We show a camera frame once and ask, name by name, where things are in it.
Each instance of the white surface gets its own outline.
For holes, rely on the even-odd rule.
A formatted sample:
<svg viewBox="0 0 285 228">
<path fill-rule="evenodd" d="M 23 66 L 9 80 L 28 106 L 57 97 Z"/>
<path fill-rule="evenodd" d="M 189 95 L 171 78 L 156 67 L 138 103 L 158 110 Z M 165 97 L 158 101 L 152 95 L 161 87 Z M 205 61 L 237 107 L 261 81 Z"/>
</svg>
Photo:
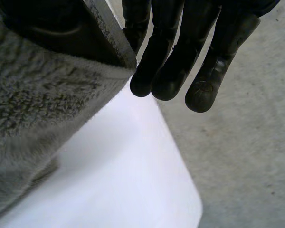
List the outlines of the white surface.
<svg viewBox="0 0 285 228">
<path fill-rule="evenodd" d="M 0 228 L 196 228 L 198 192 L 150 96 L 126 87 L 61 149 Z"/>
</svg>

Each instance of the gray concrete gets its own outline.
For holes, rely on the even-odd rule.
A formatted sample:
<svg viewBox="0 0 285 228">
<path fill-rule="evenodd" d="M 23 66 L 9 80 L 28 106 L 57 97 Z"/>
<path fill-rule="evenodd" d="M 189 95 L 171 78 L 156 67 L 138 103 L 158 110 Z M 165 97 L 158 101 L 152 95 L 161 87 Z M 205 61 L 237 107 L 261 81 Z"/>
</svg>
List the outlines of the gray concrete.
<svg viewBox="0 0 285 228">
<path fill-rule="evenodd" d="M 285 228 L 285 0 L 241 47 L 212 109 L 197 114 L 184 97 L 212 35 L 178 96 L 159 102 L 202 197 L 200 228 Z"/>
</svg>

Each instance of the black glove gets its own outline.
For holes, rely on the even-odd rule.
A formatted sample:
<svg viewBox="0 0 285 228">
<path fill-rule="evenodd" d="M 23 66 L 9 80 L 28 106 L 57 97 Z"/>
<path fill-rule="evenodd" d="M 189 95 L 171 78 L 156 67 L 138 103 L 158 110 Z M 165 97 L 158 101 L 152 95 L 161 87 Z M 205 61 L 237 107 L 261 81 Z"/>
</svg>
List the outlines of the black glove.
<svg viewBox="0 0 285 228">
<path fill-rule="evenodd" d="M 150 92 L 171 100 L 185 82 L 208 33 L 218 17 L 204 63 L 186 94 L 189 109 L 209 110 L 238 48 L 280 0 L 123 0 L 124 33 L 137 53 L 153 11 L 153 34 L 136 69 L 130 88 L 139 97 Z M 172 48 L 181 12 L 180 37 Z"/>
</svg>

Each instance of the fleece fabric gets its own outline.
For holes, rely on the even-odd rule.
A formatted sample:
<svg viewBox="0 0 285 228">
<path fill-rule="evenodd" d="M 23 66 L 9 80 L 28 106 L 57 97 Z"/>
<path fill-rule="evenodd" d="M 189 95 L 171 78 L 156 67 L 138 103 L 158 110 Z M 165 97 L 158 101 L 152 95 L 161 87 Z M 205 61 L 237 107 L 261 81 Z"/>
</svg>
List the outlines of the fleece fabric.
<svg viewBox="0 0 285 228">
<path fill-rule="evenodd" d="M 0 214 L 54 170 L 58 149 L 135 70 L 135 54 L 106 2 L 84 2 L 123 68 L 48 51 L 0 21 Z"/>
</svg>

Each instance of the black leather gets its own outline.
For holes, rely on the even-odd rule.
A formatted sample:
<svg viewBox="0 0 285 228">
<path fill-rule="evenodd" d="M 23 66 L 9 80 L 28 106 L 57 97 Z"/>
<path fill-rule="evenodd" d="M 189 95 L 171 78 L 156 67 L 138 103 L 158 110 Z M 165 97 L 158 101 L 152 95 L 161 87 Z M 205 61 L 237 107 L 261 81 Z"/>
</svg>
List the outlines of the black leather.
<svg viewBox="0 0 285 228">
<path fill-rule="evenodd" d="M 260 19 L 251 13 L 221 11 L 204 63 L 186 94 L 189 109 L 202 113 L 212 107 L 236 52 L 259 23 Z"/>
<path fill-rule="evenodd" d="M 219 5 L 206 0 L 185 2 L 177 45 L 152 81 L 152 94 L 156 98 L 171 100 L 179 92 L 219 12 Z"/>
<path fill-rule="evenodd" d="M 172 48 L 184 0 L 152 0 L 153 34 L 130 83 L 139 97 L 151 91 L 151 82 Z"/>
<path fill-rule="evenodd" d="M 136 1 L 123 1 L 126 5 L 124 9 L 127 9 L 126 13 L 124 12 L 126 20 L 130 18 L 127 14 L 131 7 L 138 10 L 134 2 Z M 218 18 L 211 47 L 185 98 L 189 109 L 199 113 L 209 110 L 238 48 L 260 22 L 257 12 L 267 12 L 276 2 L 278 0 L 152 0 L 153 34 L 132 77 L 132 93 L 144 97 L 152 92 L 156 98 L 164 101 L 174 98 L 194 66 L 208 33 Z M 167 59 L 182 9 L 180 37 Z"/>
</svg>

